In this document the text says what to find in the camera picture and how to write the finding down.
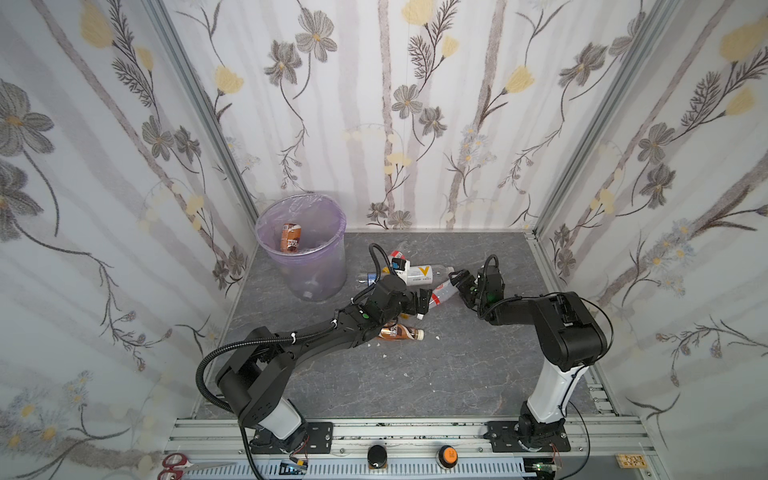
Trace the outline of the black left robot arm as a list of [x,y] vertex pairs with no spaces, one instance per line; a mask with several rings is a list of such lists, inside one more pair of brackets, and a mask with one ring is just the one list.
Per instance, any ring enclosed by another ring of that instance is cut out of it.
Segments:
[[284,453],[300,450],[308,422],[284,396],[295,369],[308,360],[356,348],[379,336],[400,315],[425,315],[430,289],[410,289],[398,274],[377,275],[330,319],[293,331],[259,327],[246,339],[218,347],[197,366],[195,384],[210,404],[236,417],[241,433],[264,431]]

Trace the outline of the red handled scissors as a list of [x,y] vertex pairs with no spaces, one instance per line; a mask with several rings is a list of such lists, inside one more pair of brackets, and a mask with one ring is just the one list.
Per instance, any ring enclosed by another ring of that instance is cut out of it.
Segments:
[[161,462],[161,471],[157,475],[158,480],[181,480],[184,473],[193,464],[182,453],[173,453],[166,456]]

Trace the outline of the orange knob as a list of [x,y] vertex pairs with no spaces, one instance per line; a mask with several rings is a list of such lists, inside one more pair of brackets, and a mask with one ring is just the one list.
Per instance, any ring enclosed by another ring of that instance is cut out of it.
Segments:
[[443,469],[453,469],[457,466],[459,455],[457,450],[450,445],[443,445],[437,452],[437,462]]

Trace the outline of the purple lined waste bin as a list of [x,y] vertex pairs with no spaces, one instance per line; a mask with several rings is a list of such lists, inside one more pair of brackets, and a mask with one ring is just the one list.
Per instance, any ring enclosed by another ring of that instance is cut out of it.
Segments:
[[[285,223],[302,227],[297,253],[280,251]],[[332,198],[305,193],[281,199],[264,210],[255,235],[288,289],[301,300],[321,302],[338,293],[346,282],[346,226],[346,215]]]

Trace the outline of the black knob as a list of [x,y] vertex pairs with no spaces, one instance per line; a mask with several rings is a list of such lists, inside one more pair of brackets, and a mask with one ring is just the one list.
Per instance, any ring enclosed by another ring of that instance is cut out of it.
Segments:
[[384,469],[388,463],[388,453],[383,445],[372,445],[367,450],[366,460],[372,470]]

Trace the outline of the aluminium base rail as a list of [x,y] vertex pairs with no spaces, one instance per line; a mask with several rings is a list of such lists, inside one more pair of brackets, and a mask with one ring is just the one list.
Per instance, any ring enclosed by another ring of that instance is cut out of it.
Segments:
[[[537,452],[524,451],[508,434],[508,417],[322,419],[309,425],[309,438],[294,453],[267,445],[264,432],[248,435],[265,479],[666,479],[657,449],[636,417],[571,413],[564,438]],[[372,470],[366,455],[383,445],[387,467]],[[453,446],[453,469],[443,469],[437,452]],[[647,469],[621,469],[617,454],[641,454]]]

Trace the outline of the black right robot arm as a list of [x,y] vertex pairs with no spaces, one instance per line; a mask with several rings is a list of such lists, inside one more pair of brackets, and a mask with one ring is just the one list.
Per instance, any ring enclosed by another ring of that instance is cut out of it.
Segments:
[[490,437],[511,439],[530,452],[555,446],[564,438],[567,405],[575,387],[611,346],[583,299],[574,292],[506,295],[494,254],[475,275],[467,270],[450,273],[449,283],[479,319],[493,326],[533,326],[544,356],[537,384],[511,432],[492,432]]

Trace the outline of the brown coffee bottle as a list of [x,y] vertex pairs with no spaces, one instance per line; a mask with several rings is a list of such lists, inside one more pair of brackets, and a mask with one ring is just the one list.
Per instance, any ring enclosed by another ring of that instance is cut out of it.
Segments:
[[285,223],[280,237],[280,251],[293,254],[299,251],[302,227],[298,223]]
[[422,341],[425,333],[422,329],[406,326],[403,324],[393,324],[385,326],[381,329],[378,337],[382,340],[397,341],[397,340],[412,340]]

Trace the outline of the small wooden tag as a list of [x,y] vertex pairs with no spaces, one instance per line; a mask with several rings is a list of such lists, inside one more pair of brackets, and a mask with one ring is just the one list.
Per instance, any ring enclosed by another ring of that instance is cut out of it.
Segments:
[[647,469],[648,462],[641,454],[617,454],[615,456],[618,466],[621,469]]

